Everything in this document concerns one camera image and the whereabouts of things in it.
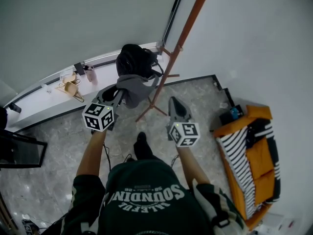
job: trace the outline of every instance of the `coat rack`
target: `coat rack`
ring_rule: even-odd
[[[185,40],[192,28],[192,26],[194,25],[194,22],[204,4],[205,0],[196,0],[194,6],[192,7],[192,10],[189,14],[189,17],[187,19],[187,22],[180,34],[180,37],[177,41],[177,44],[174,48],[174,51],[172,53],[170,53],[167,49],[165,49],[164,47],[161,47],[161,50],[164,51],[167,55],[169,55],[170,57],[170,61],[166,67],[165,73],[161,79],[161,82],[156,90],[156,93],[153,97],[152,100],[150,100],[150,98],[148,98],[149,100],[149,107],[136,119],[136,122],[138,122],[150,109],[155,108],[157,111],[161,112],[162,114],[164,114],[165,116],[167,116],[167,114],[165,112],[163,112],[160,108],[158,108],[157,106],[155,106],[156,100],[158,98],[158,95],[160,94],[164,83],[166,81],[166,79],[168,77],[173,77],[173,76],[177,76],[177,75],[170,75],[171,69],[179,55],[179,52],[183,51],[183,44],[185,43]]]

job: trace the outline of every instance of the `cable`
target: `cable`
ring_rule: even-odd
[[[14,218],[11,218],[11,219],[10,219],[10,222],[9,222],[9,224],[8,224],[8,226],[10,227],[10,229],[12,228],[11,222],[12,222],[13,219],[14,219]]]
[[[50,222],[48,222],[48,221],[44,221],[44,220],[42,220],[42,219],[37,219],[37,218],[33,217],[32,215],[29,215],[28,213],[27,213],[26,215],[28,215],[28,216],[32,217],[33,219],[36,219],[36,220],[42,221],[42,222],[44,222],[44,223],[52,224],[52,223],[50,223]]]
[[[123,162],[123,163],[125,163],[125,161],[127,160],[127,158],[128,158],[129,155],[130,155],[130,159],[132,158],[132,155],[131,155],[131,154],[128,154],[128,155],[126,156],[126,158],[124,159],[124,162]]]
[[[106,152],[106,155],[107,155],[107,158],[108,158],[108,162],[109,162],[109,169],[111,171],[110,149],[108,147],[106,147],[105,143],[103,143],[103,147],[104,147],[104,150]]]
[[[157,66],[157,65],[159,66],[159,68],[160,68],[160,70],[161,70],[161,73],[158,72],[158,71],[156,71],[156,70],[154,70],[154,71],[156,72],[156,74],[160,74],[160,76],[163,76],[163,75],[164,75],[164,70],[162,69],[161,65],[158,63],[158,60],[156,59],[156,60],[155,60],[155,63],[152,64],[151,66],[154,67],[154,66]]]
[[[171,162],[171,168],[173,168],[173,165],[176,161],[176,159],[179,157],[179,155],[177,154],[173,159],[172,159],[172,162]]]

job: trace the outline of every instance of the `marble floor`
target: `marble floor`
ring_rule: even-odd
[[[168,110],[168,100],[177,96],[190,106],[193,118],[200,124],[201,139],[192,148],[199,164],[211,183],[221,187],[230,196],[224,166],[215,140],[210,133],[216,119],[225,110],[220,104],[228,102],[224,91],[218,91],[212,78],[203,78],[165,86],[157,101],[157,106]],[[108,131],[105,145],[110,148],[112,166],[122,163],[133,152],[133,143],[140,131],[147,134],[148,143],[154,154],[171,164],[177,154],[175,145],[167,140],[165,125],[169,117],[156,110],[150,110],[145,117],[135,123],[135,119],[148,106],[142,102],[136,109],[118,108],[120,117],[114,130]],[[48,227],[68,210],[71,200],[71,185],[87,143],[91,137],[82,120],[82,110],[54,118],[36,125],[24,135],[34,136],[48,143],[41,168],[1,169],[0,191],[19,227],[21,220],[29,218],[39,227]],[[173,169],[183,186],[184,179],[179,158]],[[103,152],[100,178],[105,185],[109,173],[108,160]]]

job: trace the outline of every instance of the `black backpack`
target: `black backpack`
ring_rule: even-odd
[[[152,69],[158,65],[161,73]],[[157,54],[149,49],[141,48],[139,45],[127,44],[122,48],[121,53],[116,59],[118,76],[139,75],[150,78],[154,74],[158,77],[163,76],[164,71],[157,61]]]

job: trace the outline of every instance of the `black and white striped cloth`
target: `black and white striped cloth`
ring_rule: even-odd
[[[233,134],[217,138],[217,141],[222,147],[225,158],[233,171],[240,189],[244,193],[246,216],[249,219],[258,209],[258,206],[255,206],[255,184],[250,164],[246,157],[247,131],[248,127],[246,126]]]
[[[217,138],[218,143],[225,154],[225,158],[233,172],[233,175],[244,193],[246,204],[247,219],[251,218],[256,210],[261,206],[255,206],[255,184],[252,178],[249,161],[246,157],[246,139],[248,130],[254,133],[253,143],[258,142],[264,137],[267,138],[268,149],[275,169],[275,185],[273,197],[267,199],[265,203],[272,204],[277,202],[280,197],[280,168],[278,152],[274,136],[274,130],[270,120],[258,118],[253,123],[243,129]]]

